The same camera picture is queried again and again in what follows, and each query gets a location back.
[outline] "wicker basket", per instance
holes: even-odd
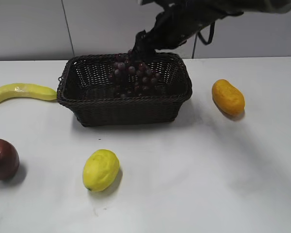
[[[116,98],[109,82],[115,54],[89,55],[69,60],[59,78],[57,101],[69,108],[84,127],[132,125],[173,121],[192,95],[192,83],[182,59],[157,53],[145,61],[162,75],[161,96]]]

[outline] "table surface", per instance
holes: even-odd
[[[0,62],[0,86],[56,89],[65,63]],[[193,96],[173,123],[90,129],[57,103],[0,104],[0,138],[21,162],[0,182],[0,233],[291,233],[291,57],[185,64]],[[218,79],[245,95],[242,120],[214,105]],[[98,149],[121,172],[91,194],[82,170]]]

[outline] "banana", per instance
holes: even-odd
[[[0,102],[10,98],[55,100],[57,98],[57,93],[49,87],[28,83],[13,83],[1,86]]]

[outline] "apple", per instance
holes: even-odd
[[[0,181],[12,178],[19,167],[19,157],[15,147],[0,139]]]

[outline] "purple grapes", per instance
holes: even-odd
[[[114,74],[115,74],[115,76],[118,77],[118,78],[121,77],[121,75],[122,75],[122,74],[121,74],[121,71],[120,71],[119,69],[116,69],[115,72],[114,72]]]
[[[138,68],[140,71],[144,72],[146,70],[146,64],[144,62],[141,62]]]
[[[135,67],[128,67],[128,73],[131,75],[134,75],[136,73],[136,68]]]
[[[142,78],[142,82],[147,84],[149,82],[149,78],[148,77],[143,77]]]
[[[144,73],[142,71],[140,71],[140,70],[137,70],[136,71],[136,75],[137,75],[138,78],[142,78],[144,76]]]
[[[114,94],[117,98],[160,95],[157,86],[161,74],[152,70],[144,62],[135,61],[130,50],[128,54],[116,55],[109,82],[114,84]]]
[[[124,71],[126,69],[126,65],[124,62],[120,62],[117,66],[117,68],[121,71]]]
[[[153,86],[156,86],[157,85],[157,78],[155,78],[155,77],[153,77],[152,79],[151,79],[151,84],[153,85]]]
[[[145,71],[146,76],[151,77],[152,76],[152,70],[151,69],[147,69]]]

